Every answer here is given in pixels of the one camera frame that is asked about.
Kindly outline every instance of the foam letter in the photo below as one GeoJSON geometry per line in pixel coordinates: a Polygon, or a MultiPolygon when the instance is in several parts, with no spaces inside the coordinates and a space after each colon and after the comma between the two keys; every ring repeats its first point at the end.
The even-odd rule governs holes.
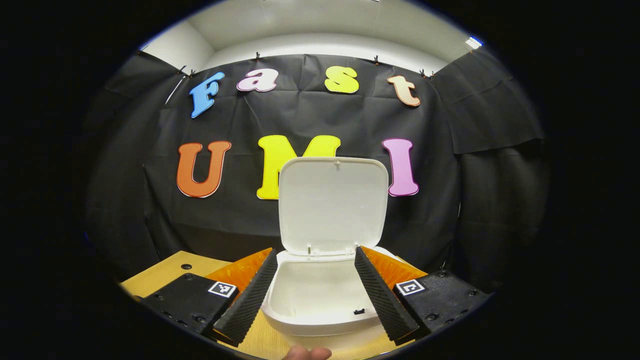
{"type": "Polygon", "coordinates": [[[409,196],[418,192],[418,184],[413,181],[409,150],[413,147],[406,139],[386,139],[382,146],[389,151],[393,182],[389,186],[391,196],[409,196]]]}
{"type": "Polygon", "coordinates": [[[236,88],[240,91],[258,90],[267,92],[276,88],[276,78],[278,77],[276,70],[257,69],[249,71],[246,75],[251,77],[240,80],[236,85],[236,88]]]}
{"type": "Polygon", "coordinates": [[[324,81],[324,85],[329,91],[352,94],[360,87],[358,80],[354,79],[357,75],[350,67],[332,66],[326,70],[328,79],[324,81]]]}
{"type": "Polygon", "coordinates": [[[420,105],[420,99],[417,97],[413,97],[411,95],[411,90],[415,89],[415,85],[405,80],[404,76],[397,75],[391,78],[388,78],[387,81],[392,83],[396,88],[396,95],[398,95],[398,99],[403,103],[409,106],[418,106],[420,105]]]}
{"type": "Polygon", "coordinates": [[[199,143],[185,143],[180,146],[180,161],[178,162],[178,175],[176,181],[178,189],[190,197],[207,197],[218,189],[222,177],[222,164],[225,160],[225,152],[231,149],[230,142],[212,142],[207,147],[211,151],[209,175],[204,183],[196,183],[193,180],[193,167],[196,163],[196,155],[202,150],[199,143]]]}
{"type": "MultiPolygon", "coordinates": [[[[262,188],[257,191],[258,198],[277,200],[280,170],[287,161],[296,157],[296,153],[287,137],[282,135],[265,136],[258,141],[258,145],[264,149],[264,172],[262,188]]],[[[302,156],[335,156],[339,146],[340,139],[335,136],[316,136],[311,139],[302,156]]]]}
{"type": "Polygon", "coordinates": [[[193,95],[193,113],[191,113],[192,119],[195,119],[196,116],[200,115],[203,111],[213,105],[213,99],[210,99],[209,95],[213,96],[218,93],[218,83],[216,81],[224,77],[225,74],[223,72],[217,72],[215,75],[211,76],[209,79],[206,79],[200,85],[194,87],[191,90],[189,95],[193,95]]]}

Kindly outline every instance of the open lid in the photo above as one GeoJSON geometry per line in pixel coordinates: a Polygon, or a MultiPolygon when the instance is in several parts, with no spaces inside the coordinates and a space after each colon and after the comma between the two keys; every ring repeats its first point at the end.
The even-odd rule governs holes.
{"type": "Polygon", "coordinates": [[[280,236],[295,255],[375,247],[387,213],[389,175],[377,160],[300,157],[280,171],[280,236]]]}

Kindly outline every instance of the white ceiling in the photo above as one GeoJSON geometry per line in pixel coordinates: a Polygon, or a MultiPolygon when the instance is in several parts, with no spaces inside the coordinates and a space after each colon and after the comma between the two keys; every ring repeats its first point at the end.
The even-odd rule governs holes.
{"type": "Polygon", "coordinates": [[[226,0],[188,22],[215,51],[277,35],[343,33],[402,44],[451,62],[469,34],[405,0],[226,0]]]}

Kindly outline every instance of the pink letter i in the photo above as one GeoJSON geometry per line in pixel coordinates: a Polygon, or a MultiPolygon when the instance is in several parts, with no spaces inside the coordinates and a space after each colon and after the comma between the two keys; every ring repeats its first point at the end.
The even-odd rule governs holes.
{"type": "Polygon", "coordinates": [[[407,139],[386,139],[382,146],[389,151],[393,182],[389,186],[391,196],[409,196],[418,192],[418,184],[413,181],[409,150],[413,147],[407,139]]]}

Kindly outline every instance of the wooden table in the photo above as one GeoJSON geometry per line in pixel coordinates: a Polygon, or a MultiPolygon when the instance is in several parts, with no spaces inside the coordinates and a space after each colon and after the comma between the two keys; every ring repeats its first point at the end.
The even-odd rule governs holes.
{"type": "MultiPolygon", "coordinates": [[[[192,274],[206,276],[227,264],[229,264],[227,261],[205,258],[180,251],[170,258],[124,281],[122,287],[131,295],[146,297],[164,285],[167,285],[181,274],[191,272],[192,274]],[[182,264],[190,264],[192,267],[189,270],[185,270],[182,269],[182,264]]],[[[279,332],[269,326],[262,311],[258,311],[244,342],[237,348],[224,343],[221,344],[246,354],[269,360],[281,360],[289,351],[289,344],[279,332]]],[[[399,347],[396,346],[393,341],[389,341],[387,336],[384,335],[366,346],[334,352],[331,360],[367,359],[368,357],[384,354],[399,347]]]]}

